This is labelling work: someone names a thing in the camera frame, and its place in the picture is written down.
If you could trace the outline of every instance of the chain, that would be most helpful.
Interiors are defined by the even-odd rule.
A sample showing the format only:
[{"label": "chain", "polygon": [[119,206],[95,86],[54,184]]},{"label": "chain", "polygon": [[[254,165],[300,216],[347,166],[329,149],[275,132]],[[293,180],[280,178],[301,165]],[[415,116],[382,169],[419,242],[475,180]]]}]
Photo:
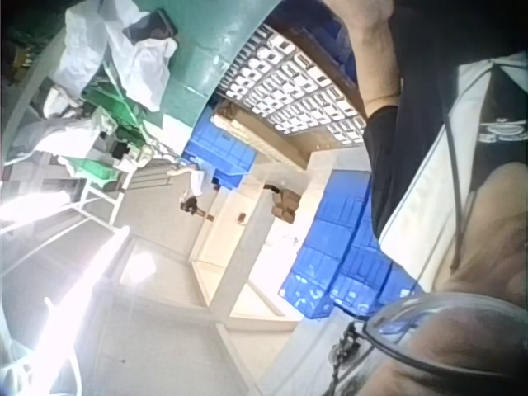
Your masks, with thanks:
[{"label": "chain", "polygon": [[354,322],[348,323],[343,336],[337,344],[335,360],[332,363],[332,381],[324,396],[334,396],[336,394],[337,385],[339,384],[339,370],[343,363],[350,360],[359,351],[361,345],[357,340],[360,338],[363,338],[363,336],[357,332]]}]

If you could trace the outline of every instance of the blue plastic crate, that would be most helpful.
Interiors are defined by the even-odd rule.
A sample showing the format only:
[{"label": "blue plastic crate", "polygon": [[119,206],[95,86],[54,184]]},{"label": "blue plastic crate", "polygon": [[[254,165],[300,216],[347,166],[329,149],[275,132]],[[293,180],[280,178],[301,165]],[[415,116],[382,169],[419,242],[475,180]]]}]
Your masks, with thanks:
[{"label": "blue plastic crate", "polygon": [[185,151],[227,175],[248,173],[257,151],[213,124],[210,120],[212,115],[213,109],[207,106],[192,131]]},{"label": "blue plastic crate", "polygon": [[345,254],[351,236],[350,228],[315,219],[304,240],[304,246],[340,260]]},{"label": "blue plastic crate", "polygon": [[324,194],[315,219],[355,228],[364,207],[364,197],[345,194]]},{"label": "blue plastic crate", "polygon": [[369,186],[370,173],[357,171],[332,171],[324,188],[325,194],[339,193],[364,199]]},{"label": "blue plastic crate", "polygon": [[420,285],[399,265],[394,265],[390,271],[389,278],[385,284],[379,302],[390,304],[409,295],[419,295],[423,293]]},{"label": "blue plastic crate", "polygon": [[213,177],[216,177],[218,179],[218,182],[222,187],[232,190],[240,186],[244,175],[226,175],[219,169],[216,169],[214,171]]},{"label": "blue plastic crate", "polygon": [[293,271],[282,284],[279,296],[308,319],[327,318],[333,310],[332,299],[326,290]]},{"label": "blue plastic crate", "polygon": [[390,273],[392,262],[379,252],[371,252],[352,246],[339,271],[356,281],[381,290]]},{"label": "blue plastic crate", "polygon": [[330,288],[330,298],[334,304],[346,312],[357,316],[373,314],[377,305],[380,291],[364,283],[339,274]]},{"label": "blue plastic crate", "polygon": [[304,245],[291,269],[327,291],[338,267],[339,259]]}]

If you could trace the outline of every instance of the person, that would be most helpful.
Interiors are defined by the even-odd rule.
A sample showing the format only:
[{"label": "person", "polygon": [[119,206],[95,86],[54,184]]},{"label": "person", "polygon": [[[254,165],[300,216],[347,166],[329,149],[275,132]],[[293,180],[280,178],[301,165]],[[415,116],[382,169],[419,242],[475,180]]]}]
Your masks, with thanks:
[{"label": "person", "polygon": [[[382,251],[426,291],[526,309],[526,3],[324,2],[356,58]],[[342,395],[526,394],[526,353],[501,348],[504,332],[476,313],[441,315],[409,347],[459,367],[505,370],[512,382],[434,376],[383,359]]]},{"label": "person", "polygon": [[180,209],[191,215],[198,214],[205,217],[206,212],[198,207],[198,197],[203,194],[205,180],[212,178],[210,166],[205,161],[196,158],[194,163],[179,168],[172,167],[167,171],[170,177],[186,173],[189,173],[189,188],[180,196]]},{"label": "person", "polygon": [[489,176],[519,163],[508,175],[525,180],[526,6],[325,3],[348,29],[356,59],[374,234],[431,290],[442,262],[459,265],[462,228]]}]

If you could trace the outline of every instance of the black sleeve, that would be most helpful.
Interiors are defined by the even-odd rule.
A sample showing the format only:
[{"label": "black sleeve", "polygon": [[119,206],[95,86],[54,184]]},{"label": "black sleeve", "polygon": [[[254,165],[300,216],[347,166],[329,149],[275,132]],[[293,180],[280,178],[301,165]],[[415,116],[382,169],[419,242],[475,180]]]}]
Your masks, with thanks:
[{"label": "black sleeve", "polygon": [[363,140],[372,169],[372,228],[380,238],[381,231],[392,214],[391,183],[396,163],[393,158],[394,135],[398,108],[385,106],[378,109],[367,121]]}]

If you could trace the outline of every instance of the white wall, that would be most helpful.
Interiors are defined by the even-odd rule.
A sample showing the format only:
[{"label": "white wall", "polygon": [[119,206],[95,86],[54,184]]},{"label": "white wall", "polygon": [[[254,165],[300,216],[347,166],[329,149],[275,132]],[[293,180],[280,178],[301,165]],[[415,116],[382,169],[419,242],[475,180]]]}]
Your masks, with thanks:
[{"label": "white wall", "polygon": [[280,355],[292,332],[228,331],[235,350],[258,381]]},{"label": "white wall", "polygon": [[101,394],[244,394],[239,374],[225,360],[212,327],[135,311],[127,333],[127,318],[128,307],[112,309],[97,376]]},{"label": "white wall", "polygon": [[224,205],[208,230],[206,240],[196,259],[226,267],[244,231],[244,226],[237,223],[238,216],[245,213],[246,221],[248,221],[255,203],[255,200],[239,192],[229,191]]},{"label": "white wall", "polygon": [[349,321],[350,317],[337,309],[327,319],[303,319],[273,365],[248,395],[323,394],[332,378],[328,354],[332,346],[338,343]]},{"label": "white wall", "polygon": [[147,252],[151,256],[156,272],[139,285],[134,286],[125,269],[120,280],[122,285],[136,287],[142,296],[167,304],[203,306],[203,298],[200,296],[200,290],[188,262],[176,261],[164,254],[164,251],[156,245],[141,240],[135,243],[130,259],[142,252]]},{"label": "white wall", "polygon": [[[171,249],[186,261],[205,220],[180,209],[180,196],[189,188],[189,174],[169,179],[166,171],[167,167],[146,168],[134,175],[115,226],[128,225],[131,233]],[[216,195],[212,185],[205,186],[198,206],[208,210]],[[90,204],[88,211],[108,219],[111,205],[100,200]]]}]

